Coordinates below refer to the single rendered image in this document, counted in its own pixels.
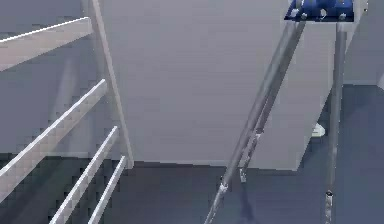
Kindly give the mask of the tall white cabinet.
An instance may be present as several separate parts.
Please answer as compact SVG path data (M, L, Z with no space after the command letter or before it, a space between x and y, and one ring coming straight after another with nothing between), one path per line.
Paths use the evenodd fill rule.
M133 157L226 165L289 0L100 0ZM332 86L336 27L306 24L253 168L295 170Z

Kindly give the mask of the white open shelf unit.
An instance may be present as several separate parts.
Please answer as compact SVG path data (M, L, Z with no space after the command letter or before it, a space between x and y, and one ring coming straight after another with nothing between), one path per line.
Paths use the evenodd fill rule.
M87 224L99 223L121 174L125 169L131 169L134 166L133 152L113 69L100 0L85 1L87 15L83 18L0 40L0 53L5 55L0 60L0 71L14 67L90 34L95 35L96 46L101 49L101 64L106 68L104 77L97 84L0 169L1 204L102 97L106 95L112 97L114 103L113 113L116 116L117 124L108 133L48 224L66 224L119 138L124 140L126 150L121 153L119 163L114 169Z

